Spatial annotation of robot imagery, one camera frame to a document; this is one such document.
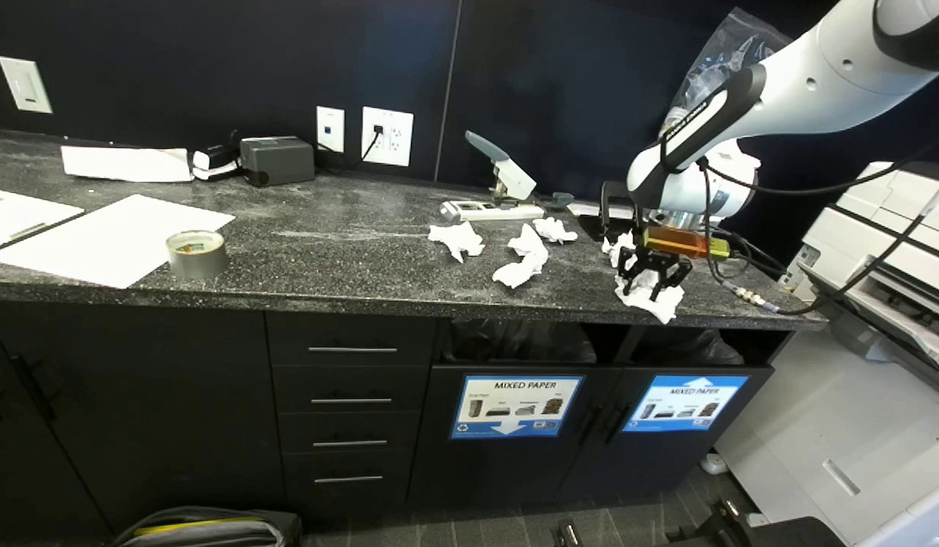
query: crumpled paper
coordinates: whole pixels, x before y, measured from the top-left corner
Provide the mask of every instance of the crumpled paper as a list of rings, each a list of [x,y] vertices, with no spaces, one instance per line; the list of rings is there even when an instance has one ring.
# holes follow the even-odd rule
[[[508,284],[508,290],[525,284],[549,260],[549,250],[542,244],[542,236],[531,231],[531,225],[523,225],[523,235],[508,241],[508,250],[513,250],[523,257],[523,260],[509,260],[509,264],[503,264],[493,272],[493,280]]]
[[[537,231],[546,244],[572,244],[572,241],[576,241],[573,231],[565,231],[561,218],[535,218],[531,225],[535,225],[535,231]]]
[[[447,251],[461,264],[465,254],[479,254],[485,250],[484,236],[469,225],[433,225],[429,241],[445,244]]]

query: sticker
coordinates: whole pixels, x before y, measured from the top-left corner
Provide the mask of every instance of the sticker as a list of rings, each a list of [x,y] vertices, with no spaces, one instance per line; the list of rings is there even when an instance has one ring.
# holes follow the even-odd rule
[[[624,432],[707,432],[744,381],[656,373]]]
[[[450,438],[556,438],[582,378],[469,378]]]

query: electrical outlet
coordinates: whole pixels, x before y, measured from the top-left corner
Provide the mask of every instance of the electrical outlet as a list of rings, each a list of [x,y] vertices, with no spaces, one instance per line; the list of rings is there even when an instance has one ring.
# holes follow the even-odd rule
[[[22,113],[51,113],[51,104],[48,104],[37,60],[0,54],[0,68],[7,72],[7,85],[11,91],[16,109],[22,109]]]
[[[364,106],[363,160],[410,166],[410,141],[413,113]]]
[[[317,146],[320,152],[345,152],[345,109],[317,106]]]

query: floor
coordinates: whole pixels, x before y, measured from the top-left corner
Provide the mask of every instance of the floor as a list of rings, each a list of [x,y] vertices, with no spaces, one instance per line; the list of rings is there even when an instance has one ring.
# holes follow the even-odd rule
[[[656,547],[679,525],[698,525],[713,499],[750,507],[732,478],[697,467],[674,493],[652,502],[617,502],[606,507],[567,507],[545,513],[490,513],[447,518],[349,522],[311,532],[307,547],[556,547],[556,528],[572,518],[582,547]]]

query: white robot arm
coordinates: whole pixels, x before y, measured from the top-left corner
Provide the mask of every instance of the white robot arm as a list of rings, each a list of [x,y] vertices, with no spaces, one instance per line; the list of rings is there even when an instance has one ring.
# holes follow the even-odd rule
[[[833,134],[857,126],[939,77],[939,0],[838,0],[825,20],[758,68],[725,80],[656,146],[626,184],[634,204],[665,214],[738,214],[749,187],[713,179],[706,204],[698,158],[758,134]]]

